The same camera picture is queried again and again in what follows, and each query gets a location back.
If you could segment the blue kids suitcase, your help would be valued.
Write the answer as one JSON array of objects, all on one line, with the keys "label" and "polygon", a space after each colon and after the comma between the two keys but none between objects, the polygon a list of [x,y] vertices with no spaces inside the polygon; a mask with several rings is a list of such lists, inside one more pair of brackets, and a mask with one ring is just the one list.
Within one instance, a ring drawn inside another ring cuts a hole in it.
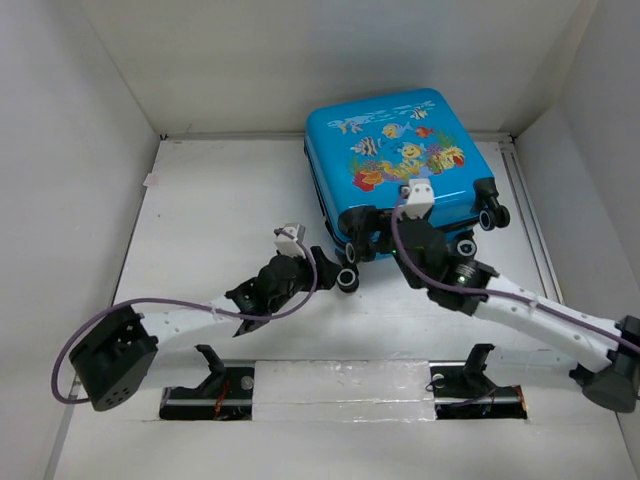
[{"label": "blue kids suitcase", "polygon": [[319,108],[306,120],[304,153],[345,293],[359,286],[358,264],[376,260],[370,215],[392,210],[410,179],[430,180],[435,205],[429,221],[458,256],[475,256],[476,226],[490,231],[510,223],[492,170],[435,89]]}]

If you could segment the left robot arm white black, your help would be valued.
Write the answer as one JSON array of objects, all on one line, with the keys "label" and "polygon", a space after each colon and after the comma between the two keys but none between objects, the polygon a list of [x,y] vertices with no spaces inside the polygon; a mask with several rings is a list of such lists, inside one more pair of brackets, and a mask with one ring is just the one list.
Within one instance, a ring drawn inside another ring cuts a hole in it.
[{"label": "left robot arm white black", "polygon": [[150,384],[153,363],[162,354],[191,350],[208,362],[194,365],[188,384],[201,396],[216,394],[224,383],[223,365],[211,347],[217,336],[240,337],[297,312],[287,303],[297,294],[305,302],[332,289],[339,264],[318,246],[292,255],[277,253],[259,273],[223,296],[196,304],[164,300],[166,310],[144,313],[131,299],[98,314],[72,339],[69,361],[97,412],[129,400]]}]

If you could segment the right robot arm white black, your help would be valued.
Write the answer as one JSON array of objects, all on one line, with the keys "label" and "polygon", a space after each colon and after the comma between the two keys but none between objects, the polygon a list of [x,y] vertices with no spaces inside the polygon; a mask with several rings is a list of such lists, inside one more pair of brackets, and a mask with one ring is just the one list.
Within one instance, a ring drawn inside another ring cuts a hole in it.
[{"label": "right robot arm white black", "polygon": [[591,316],[526,290],[493,267],[453,254],[443,232],[402,208],[388,213],[390,252],[408,285],[439,307],[492,321],[553,347],[592,403],[632,413],[639,401],[639,319]]}]

